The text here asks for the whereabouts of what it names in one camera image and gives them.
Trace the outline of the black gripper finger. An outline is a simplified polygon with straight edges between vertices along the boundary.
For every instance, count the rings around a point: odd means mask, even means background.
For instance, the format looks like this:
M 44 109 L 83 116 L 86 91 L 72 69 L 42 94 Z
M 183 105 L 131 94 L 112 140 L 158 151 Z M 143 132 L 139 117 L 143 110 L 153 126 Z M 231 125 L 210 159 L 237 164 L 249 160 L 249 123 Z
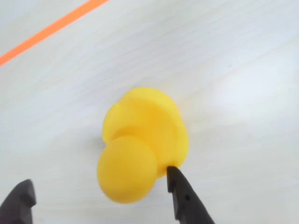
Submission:
M 32 224 L 32 207 L 36 205 L 33 182 L 18 183 L 0 206 L 1 224 Z
M 187 178 L 175 166 L 167 168 L 167 189 L 172 194 L 175 219 L 181 224 L 214 224 Z

